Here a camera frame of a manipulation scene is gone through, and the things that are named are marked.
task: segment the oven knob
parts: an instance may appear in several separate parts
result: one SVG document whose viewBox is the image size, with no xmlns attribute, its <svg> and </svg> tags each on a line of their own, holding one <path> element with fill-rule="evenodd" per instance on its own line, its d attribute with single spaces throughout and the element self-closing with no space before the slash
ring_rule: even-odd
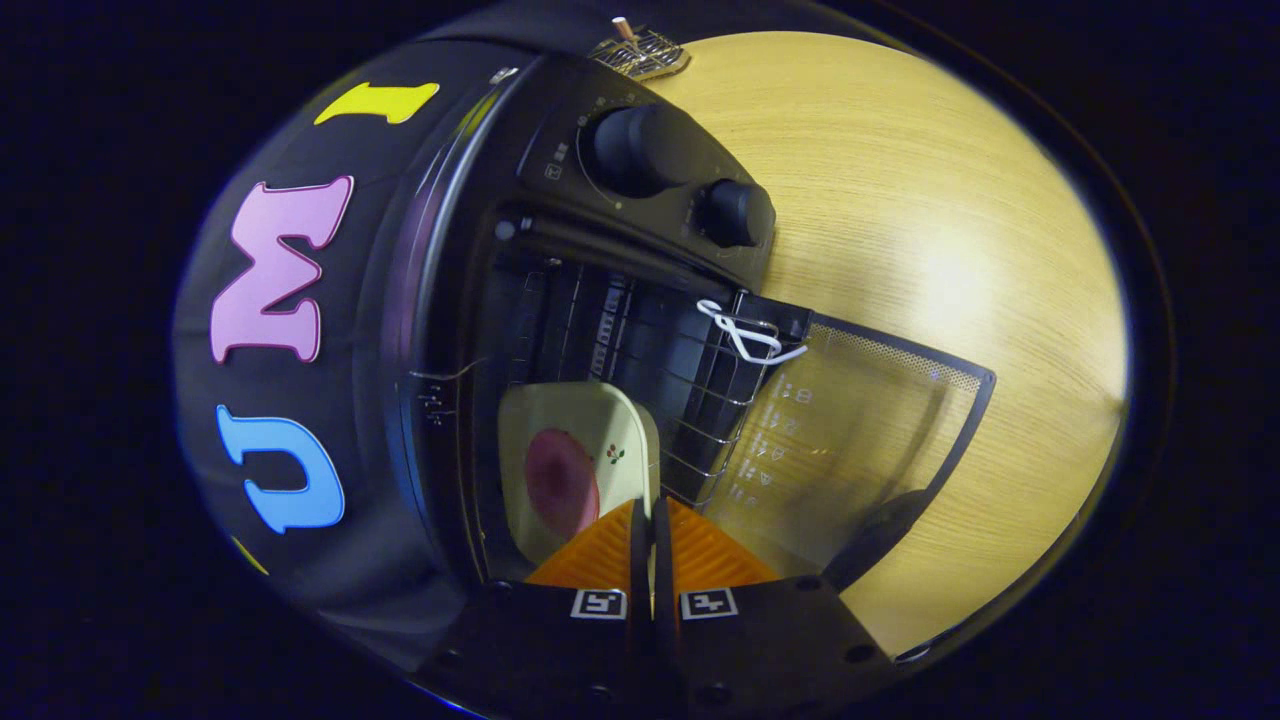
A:
<svg viewBox="0 0 1280 720">
<path fill-rule="evenodd" d="M 627 197 L 650 197 L 692 179 L 700 163 L 701 128 L 671 105 L 623 108 L 591 131 L 590 172 Z"/>
<path fill-rule="evenodd" d="M 777 213 L 769 193 L 751 183 L 719 181 L 707 192 L 701 223 L 721 247 L 759 247 L 773 234 Z"/>
</svg>

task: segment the white plate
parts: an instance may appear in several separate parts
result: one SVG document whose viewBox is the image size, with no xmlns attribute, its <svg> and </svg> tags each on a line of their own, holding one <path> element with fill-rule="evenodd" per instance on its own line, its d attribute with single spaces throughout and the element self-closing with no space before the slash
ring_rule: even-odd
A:
<svg viewBox="0 0 1280 720">
<path fill-rule="evenodd" d="M 658 496 L 658 428 L 649 413 L 618 388 L 599 382 L 516 386 L 498 409 L 498 448 L 507 525 L 516 547 L 541 564 L 564 544 L 529 500 L 525 457 L 539 432 L 567 432 L 593 457 L 600 495 L 599 516 L 623 502 L 644 500 L 645 514 Z"/>
</svg>

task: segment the white string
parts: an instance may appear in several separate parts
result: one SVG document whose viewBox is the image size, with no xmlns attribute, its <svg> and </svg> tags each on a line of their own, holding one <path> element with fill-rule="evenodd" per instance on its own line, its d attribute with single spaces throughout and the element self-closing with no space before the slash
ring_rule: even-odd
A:
<svg viewBox="0 0 1280 720">
<path fill-rule="evenodd" d="M 805 351 L 809 350 L 809 346 L 801 345 L 800 347 L 792 350 L 791 352 L 785 352 L 782 355 L 773 356 L 774 352 L 782 351 L 782 343 L 778 342 L 777 338 L 767 336 L 764 333 L 744 331 L 733 324 L 733 318 L 724 315 L 721 310 L 722 307 L 714 300 L 698 301 L 698 311 L 710 318 L 716 323 L 717 328 L 728 333 L 728 337 L 733 341 L 733 345 L 737 346 L 737 354 L 741 355 L 742 360 L 746 360 L 748 363 L 755 363 L 756 365 L 781 365 L 787 360 L 791 360 L 792 357 L 799 357 L 800 355 L 804 355 Z M 754 340 L 756 342 L 763 342 L 764 345 L 768 345 L 771 348 L 769 355 L 765 357 L 753 356 L 750 352 L 746 351 L 746 345 L 742 343 L 744 337 L 746 340 Z"/>
</svg>

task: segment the wooden surface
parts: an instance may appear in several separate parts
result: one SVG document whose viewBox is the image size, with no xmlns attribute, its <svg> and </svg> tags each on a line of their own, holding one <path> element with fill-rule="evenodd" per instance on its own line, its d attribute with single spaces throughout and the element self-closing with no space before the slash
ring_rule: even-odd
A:
<svg viewBox="0 0 1280 720">
<path fill-rule="evenodd" d="M 1062 532 L 1123 418 L 1120 290 L 1066 178 L 995 105 L 883 46 L 687 46 L 650 83 L 771 192 L 764 295 L 978 363 L 998 383 L 943 492 L 844 600 L 891 653 L 1005 589 Z"/>
</svg>

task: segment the letter m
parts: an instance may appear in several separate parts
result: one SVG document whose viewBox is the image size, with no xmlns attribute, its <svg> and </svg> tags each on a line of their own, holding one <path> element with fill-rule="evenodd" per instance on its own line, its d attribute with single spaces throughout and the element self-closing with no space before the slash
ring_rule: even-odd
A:
<svg viewBox="0 0 1280 720">
<path fill-rule="evenodd" d="M 252 265 L 216 299 L 209 318 L 214 360 L 227 361 L 233 347 L 288 347 L 303 363 L 320 354 L 320 306 L 303 297 L 293 309 L 271 307 L 320 279 L 320 265 L 284 243 L 301 237 L 319 250 L 333 240 L 347 210 L 355 181 L 248 191 L 232 222 L 232 242 Z"/>
</svg>

